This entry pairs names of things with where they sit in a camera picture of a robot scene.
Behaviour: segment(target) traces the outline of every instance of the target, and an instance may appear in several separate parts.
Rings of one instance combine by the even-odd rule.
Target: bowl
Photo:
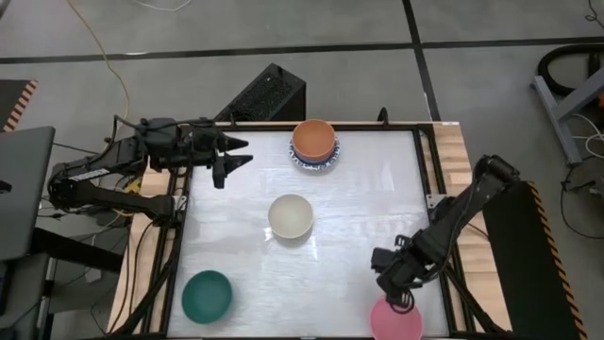
[[[295,239],[312,227],[312,206],[301,195],[283,195],[268,210],[268,221],[275,235]]]
[[[370,327],[376,340],[420,340],[424,332],[417,307],[399,314],[392,310],[386,297],[381,297],[371,309]]]
[[[326,121],[310,119],[294,129],[295,154],[304,162],[323,162],[333,154],[336,132]]]
[[[227,277],[215,270],[195,274],[182,292],[182,310],[198,324],[209,324],[221,318],[232,300]]]

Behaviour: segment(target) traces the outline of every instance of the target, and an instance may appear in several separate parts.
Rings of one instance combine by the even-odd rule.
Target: wooden table frame
[[[258,122],[239,123],[232,126],[230,123],[218,123],[224,131],[243,130],[290,130],[296,122]],[[418,151],[420,172],[423,175],[423,186],[427,194],[447,194],[455,196],[465,189],[472,178],[472,167],[469,163],[461,127],[459,123],[422,123],[422,122],[332,122],[336,129],[344,130],[411,130],[414,134],[415,145]],[[178,177],[164,171],[155,173],[147,169],[143,176],[141,195],[186,195],[188,191],[189,175]],[[158,273],[158,268],[165,263],[175,240],[175,231],[159,228],[150,229],[141,241],[143,230],[150,220],[144,214],[136,214],[130,229],[128,247],[129,257],[129,282],[126,282],[126,261],[122,265],[122,275],[118,281],[113,306],[109,318],[108,331],[116,322],[115,329],[119,328],[127,319],[130,308],[129,301],[132,294],[134,249],[140,244],[140,255],[137,265],[137,282],[134,287],[133,304],[136,306],[149,289],[149,283]],[[471,223],[487,232],[482,214],[479,213]],[[460,274],[464,277],[468,289],[491,318],[504,329],[509,330],[510,319],[505,300],[501,291],[499,277],[495,268],[495,259],[491,246],[483,235],[475,230],[466,228],[461,232],[456,249],[452,257],[456,269],[462,268]],[[136,332],[167,332],[169,311],[172,303],[172,293],[176,275],[171,275],[156,296],[151,307],[139,324]],[[445,311],[449,324],[449,332],[471,331],[474,320],[469,316],[467,308],[460,300],[455,289],[441,278]],[[120,312],[126,295],[124,311]]]

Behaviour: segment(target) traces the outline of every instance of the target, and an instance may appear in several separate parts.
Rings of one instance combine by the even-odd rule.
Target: pink bowl
[[[386,297],[381,297],[371,309],[370,325],[376,340],[420,340],[424,332],[417,308],[398,314],[386,302]]]

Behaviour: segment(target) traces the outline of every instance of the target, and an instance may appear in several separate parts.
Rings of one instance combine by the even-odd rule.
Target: concrete floor
[[[411,42],[398,0],[193,0],[179,12],[155,11],[123,0],[74,2],[109,53]],[[171,7],[179,2],[153,3]],[[604,32],[584,20],[590,14],[586,1],[557,0],[555,6],[548,0],[411,3],[422,42],[578,38]],[[601,3],[594,4],[602,8]],[[0,62],[8,57],[98,54],[92,37],[63,0],[13,0],[0,19],[0,45]],[[442,48],[426,49],[424,55],[441,118],[461,122],[471,161],[482,154],[498,154],[520,169],[524,179],[536,182],[585,328],[590,338],[600,339],[604,241],[581,238],[562,222],[564,157],[545,110],[529,87],[540,57],[555,47]],[[411,49],[146,59],[114,65],[131,93],[129,119],[134,121],[166,115],[213,117],[270,62],[308,82],[309,118],[375,120],[385,106],[395,120],[430,120]],[[567,84],[577,84],[584,77],[584,60],[561,61],[553,69]],[[119,84],[102,61],[2,64],[0,78],[39,80],[19,128],[55,126],[60,143],[100,149],[110,133],[111,116],[124,109]],[[51,162],[81,156],[55,148]],[[604,235],[601,201],[569,195],[566,203],[567,217],[577,229]],[[44,220],[40,225],[67,235],[96,229],[82,217]],[[95,290],[96,296],[103,293]],[[98,307],[101,315],[108,306]],[[78,336],[99,335],[84,309],[58,317],[53,339],[73,338],[72,326],[84,323],[90,327],[85,331],[80,327]]]

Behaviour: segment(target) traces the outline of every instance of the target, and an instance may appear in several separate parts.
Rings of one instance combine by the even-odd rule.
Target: green bowl
[[[223,274],[206,270],[193,276],[182,292],[182,309],[191,321],[209,324],[228,310],[233,292]]]

